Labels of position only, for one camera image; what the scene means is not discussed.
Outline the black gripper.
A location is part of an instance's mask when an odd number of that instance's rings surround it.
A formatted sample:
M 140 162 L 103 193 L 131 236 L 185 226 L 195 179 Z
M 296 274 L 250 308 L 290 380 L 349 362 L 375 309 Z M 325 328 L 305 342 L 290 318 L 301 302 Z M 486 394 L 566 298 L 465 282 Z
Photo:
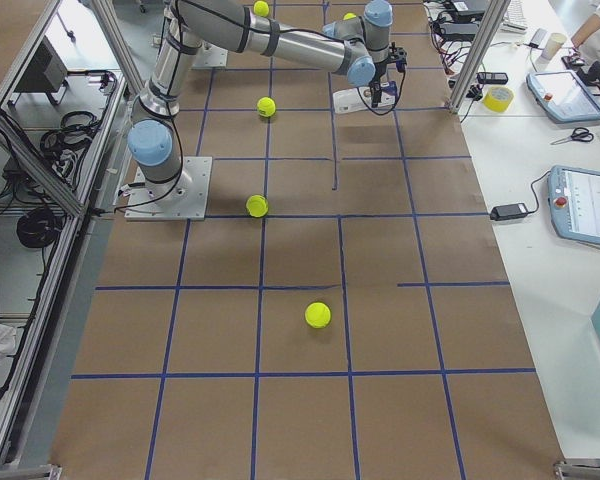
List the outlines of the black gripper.
M 387 63 L 375 63 L 375 74 L 369 82 L 370 99 L 372 103 L 391 103 L 395 100 L 395 83 L 392 81 L 383 82 L 383 77 L 387 72 Z

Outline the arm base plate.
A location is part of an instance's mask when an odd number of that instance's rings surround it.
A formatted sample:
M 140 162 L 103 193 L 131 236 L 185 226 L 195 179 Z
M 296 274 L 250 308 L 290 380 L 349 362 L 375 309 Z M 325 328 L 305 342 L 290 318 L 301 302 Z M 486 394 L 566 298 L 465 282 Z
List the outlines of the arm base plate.
M 128 221 L 176 221 L 205 219 L 211 178 L 211 157 L 184 157 L 184 167 L 175 188 L 159 200 L 170 188 L 147 182 L 141 168 L 136 170 L 135 182 L 143 186 L 130 192 L 130 208 L 125 209 Z

